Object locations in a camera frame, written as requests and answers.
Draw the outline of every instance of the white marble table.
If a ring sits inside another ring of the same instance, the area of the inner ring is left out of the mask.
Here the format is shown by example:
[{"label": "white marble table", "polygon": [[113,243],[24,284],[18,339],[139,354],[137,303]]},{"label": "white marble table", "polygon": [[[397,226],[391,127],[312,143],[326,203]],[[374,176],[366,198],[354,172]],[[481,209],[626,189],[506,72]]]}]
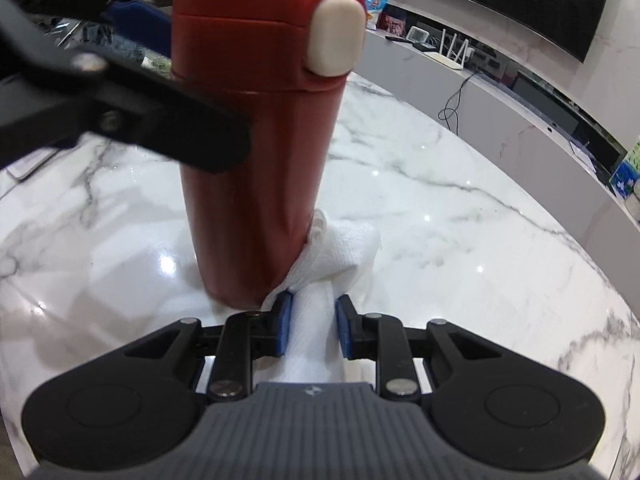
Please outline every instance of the white marble table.
[{"label": "white marble table", "polygon": [[[462,140],[352,76],[318,204],[382,235],[358,307],[445,317],[588,384],[607,425],[592,464],[640,473],[640,326],[529,195]],[[95,137],[0,201],[0,406],[23,471],[20,410],[43,381],[183,316],[203,291],[178,168]]]}]

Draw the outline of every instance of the white cloth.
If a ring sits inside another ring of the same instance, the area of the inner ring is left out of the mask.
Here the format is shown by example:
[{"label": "white cloth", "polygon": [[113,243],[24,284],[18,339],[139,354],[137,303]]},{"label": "white cloth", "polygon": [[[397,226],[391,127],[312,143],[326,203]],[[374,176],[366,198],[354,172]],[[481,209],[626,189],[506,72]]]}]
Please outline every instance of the white cloth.
[{"label": "white cloth", "polygon": [[294,293],[286,354],[257,362],[254,383],[345,380],[334,300],[367,288],[379,247],[380,234],[372,225],[329,221],[322,210],[315,211],[306,246],[284,282],[262,304],[262,310],[269,310],[278,293]]}]

